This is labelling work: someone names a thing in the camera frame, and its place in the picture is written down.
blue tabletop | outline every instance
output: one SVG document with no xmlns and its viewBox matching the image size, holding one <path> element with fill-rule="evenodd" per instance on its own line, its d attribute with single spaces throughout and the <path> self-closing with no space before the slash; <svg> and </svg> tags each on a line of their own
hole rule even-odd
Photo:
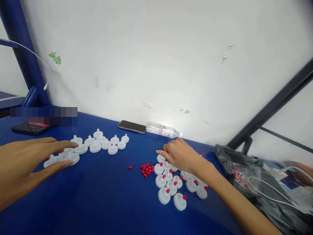
<svg viewBox="0 0 313 235">
<path fill-rule="evenodd" d="M 118 122 L 78 113 L 78 127 L 54 127 L 32 136 L 13 133 L 11 127 L 21 121 L 0 119 L 0 145 L 52 136 L 71 140 L 73 135 L 86 139 L 99 128 L 108 139 L 127 134 L 124 150 L 110 156 L 107 150 L 89 151 L 80 161 L 41 183 L 29 195 L 0 213 L 1 234 L 242 234 L 219 197 L 208 189 L 200 199 L 187 190 L 185 182 L 178 192 L 187 195 L 187 208 L 178 211 L 173 198 L 167 205 L 158 199 L 156 175 L 147 178 L 140 166 L 157 164 L 157 149 L 172 139 L 144 135 L 117 127 Z M 223 174 L 214 147 L 185 140 L 198 153 L 211 161 Z M 43 169 L 40 164 L 35 171 Z"/>
</svg>

smartphone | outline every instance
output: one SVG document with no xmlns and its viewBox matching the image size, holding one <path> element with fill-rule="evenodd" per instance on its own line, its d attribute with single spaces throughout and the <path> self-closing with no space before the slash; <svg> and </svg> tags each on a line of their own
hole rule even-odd
<svg viewBox="0 0 313 235">
<path fill-rule="evenodd" d="M 133 123 L 133 122 L 129 122 L 129 121 L 125 121 L 125 120 L 122 120 L 118 124 L 118 127 L 122 128 L 122 129 L 125 129 L 125 130 L 138 132 L 140 134 L 144 134 L 146 132 L 146 126 L 140 125 L 140 124 L 137 124 L 137 123 Z"/>
<path fill-rule="evenodd" d="M 41 122 L 24 122 L 15 127 L 12 127 L 12 131 L 24 132 L 28 134 L 41 134 L 56 126 L 55 124 L 46 124 Z"/>
</svg>

white cable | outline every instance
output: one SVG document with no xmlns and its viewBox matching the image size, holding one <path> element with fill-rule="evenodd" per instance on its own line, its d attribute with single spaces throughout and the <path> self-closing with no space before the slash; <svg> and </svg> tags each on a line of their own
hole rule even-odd
<svg viewBox="0 0 313 235">
<path fill-rule="evenodd" d="M 299 171 L 301 171 L 303 174 L 305 174 L 312 182 L 313 182 L 313 179 L 312 179 L 312 177 L 311 176 L 309 176 L 307 173 L 305 173 L 303 170 L 301 170 L 300 168 L 298 168 L 298 167 L 295 167 L 295 166 L 289 166 L 289 167 L 286 167 L 286 168 L 283 168 L 283 169 L 281 169 L 281 171 L 282 172 L 285 172 L 285 171 L 287 171 L 287 170 L 289 170 L 290 168 L 295 168 L 295 169 L 297 169 L 297 170 L 299 170 Z"/>
<path fill-rule="evenodd" d="M 16 99 L 16 98 L 25 98 L 25 97 L 24 96 L 13 96 L 13 97 L 0 99 L 0 101 L 11 100 L 11 99 Z"/>
<path fill-rule="evenodd" d="M 250 178 L 260 180 L 260 181 L 262 181 L 263 183 L 267 184 L 267 185 L 270 186 L 272 189 L 274 189 L 276 192 L 278 192 L 280 195 L 282 195 L 285 199 L 287 199 L 291 204 L 286 203 L 286 202 L 283 202 L 283 201 L 275 200 L 275 199 L 273 199 L 273 198 L 271 198 L 271 197 L 265 195 L 264 193 L 262 193 L 261 191 L 259 191 L 253 184 L 251 184 L 251 182 L 250 182 L 250 180 L 249 180 Z M 298 211 L 301 211 L 301 212 L 302 212 L 302 210 L 300 210 L 299 208 L 297 208 L 296 206 L 294 206 L 295 204 L 294 204 L 289 198 L 287 198 L 285 195 L 283 195 L 281 192 L 279 192 L 277 189 L 275 189 L 273 186 L 271 186 L 271 185 L 268 184 L 267 182 L 265 182 L 265 181 L 263 181 L 263 180 L 261 180 L 261 179 L 259 179 L 259 178 L 253 177 L 253 176 L 248 177 L 248 182 L 249 182 L 249 184 L 250 184 L 258 193 L 262 194 L 264 197 L 267 197 L 268 199 L 270 199 L 270 200 L 272 200 L 272 201 L 275 201 L 275 202 L 278 202 L 278 203 L 282 203 L 282 204 L 291 206 L 291 207 L 297 209 Z"/>
<path fill-rule="evenodd" d="M 27 49 L 27 50 L 29 50 L 31 53 L 33 53 L 35 56 L 37 56 L 37 58 L 40 59 L 41 62 L 42 62 L 44 65 L 46 65 L 46 66 L 48 65 L 49 69 L 52 71 L 50 65 L 49 65 L 46 61 L 44 61 L 43 59 L 41 59 L 41 58 L 40 58 L 35 52 L 33 52 L 31 49 L 28 49 L 27 47 L 23 46 L 22 44 L 19 44 L 19 43 L 15 42 L 15 41 L 12 41 L 12 40 L 9 40 L 9 39 L 0 39 L 0 40 L 14 42 L 14 43 L 20 45 L 21 47 L 24 47 L 25 49 Z M 48 82 L 49 82 L 49 80 L 48 80 L 47 83 L 45 84 L 43 90 L 46 90 L 46 89 L 47 89 Z"/>
</svg>

bottle label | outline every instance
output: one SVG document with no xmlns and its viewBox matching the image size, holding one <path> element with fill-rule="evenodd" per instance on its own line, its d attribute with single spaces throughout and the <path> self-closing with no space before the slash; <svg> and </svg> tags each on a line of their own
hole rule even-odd
<svg viewBox="0 0 313 235">
<path fill-rule="evenodd" d="M 171 138 L 173 134 L 174 134 L 174 128 L 162 126 L 162 130 L 159 135 Z"/>
</svg>

plastic water bottle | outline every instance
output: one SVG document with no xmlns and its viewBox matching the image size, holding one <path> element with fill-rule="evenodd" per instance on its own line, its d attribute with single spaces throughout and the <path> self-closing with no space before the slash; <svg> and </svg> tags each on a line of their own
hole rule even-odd
<svg viewBox="0 0 313 235">
<path fill-rule="evenodd" d="M 181 132 L 178 132 L 176 129 L 172 127 L 166 127 L 154 122 L 148 123 L 147 132 L 162 135 L 169 138 L 183 137 L 183 134 Z"/>
</svg>

